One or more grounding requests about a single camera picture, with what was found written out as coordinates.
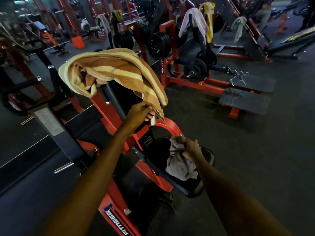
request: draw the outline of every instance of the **person's left arm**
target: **person's left arm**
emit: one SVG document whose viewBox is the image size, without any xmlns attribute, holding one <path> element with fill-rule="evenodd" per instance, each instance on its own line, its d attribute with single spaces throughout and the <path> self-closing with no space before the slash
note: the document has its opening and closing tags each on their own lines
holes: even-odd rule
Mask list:
<svg viewBox="0 0 315 236">
<path fill-rule="evenodd" d="M 149 121 L 153 115 L 154 111 L 149 103 L 142 102 L 132 106 L 108 147 L 100 153 L 83 174 L 60 210 L 50 220 L 44 235 L 79 236 L 86 234 L 106 194 L 125 141 L 135 129 L 144 121 Z"/>
</svg>

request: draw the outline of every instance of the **black backrest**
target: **black backrest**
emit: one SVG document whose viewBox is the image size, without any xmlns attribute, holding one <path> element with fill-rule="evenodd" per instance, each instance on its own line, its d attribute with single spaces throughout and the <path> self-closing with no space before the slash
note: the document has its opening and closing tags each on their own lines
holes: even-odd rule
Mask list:
<svg viewBox="0 0 315 236">
<path fill-rule="evenodd" d="M 142 102 L 142 99 L 135 95 L 132 90 L 125 88 L 115 80 L 110 81 L 109 84 L 101 85 L 99 90 L 106 101 L 111 101 L 121 120 L 126 118 L 132 105 Z"/>
</svg>

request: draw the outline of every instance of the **person's left hand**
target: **person's left hand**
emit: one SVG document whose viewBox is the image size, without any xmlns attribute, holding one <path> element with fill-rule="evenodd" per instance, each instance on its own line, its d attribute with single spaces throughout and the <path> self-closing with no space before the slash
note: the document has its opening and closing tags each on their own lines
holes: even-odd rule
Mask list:
<svg viewBox="0 0 315 236">
<path fill-rule="evenodd" d="M 149 121 L 155 115 L 151 103 L 141 102 L 132 105 L 122 127 L 133 133 L 144 121 Z"/>
</svg>

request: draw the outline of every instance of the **person's right hand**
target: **person's right hand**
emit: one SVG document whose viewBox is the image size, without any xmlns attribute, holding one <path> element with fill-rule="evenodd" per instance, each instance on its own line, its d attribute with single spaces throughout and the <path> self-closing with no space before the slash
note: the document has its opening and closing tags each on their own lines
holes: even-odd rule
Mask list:
<svg viewBox="0 0 315 236">
<path fill-rule="evenodd" d="M 189 138 L 186 139 L 186 150 L 183 152 L 183 156 L 189 160 L 203 157 L 198 140 L 191 141 Z"/>
</svg>

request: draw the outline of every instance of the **person's right arm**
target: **person's right arm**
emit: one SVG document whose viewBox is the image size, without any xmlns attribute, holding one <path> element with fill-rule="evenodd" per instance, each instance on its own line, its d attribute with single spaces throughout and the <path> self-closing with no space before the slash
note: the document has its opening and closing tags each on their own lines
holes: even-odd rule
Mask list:
<svg viewBox="0 0 315 236">
<path fill-rule="evenodd" d="M 187 139 L 183 155 L 196 165 L 208 197 L 229 236 L 292 236 L 258 201 L 223 178 L 205 160 L 197 140 Z"/>
</svg>

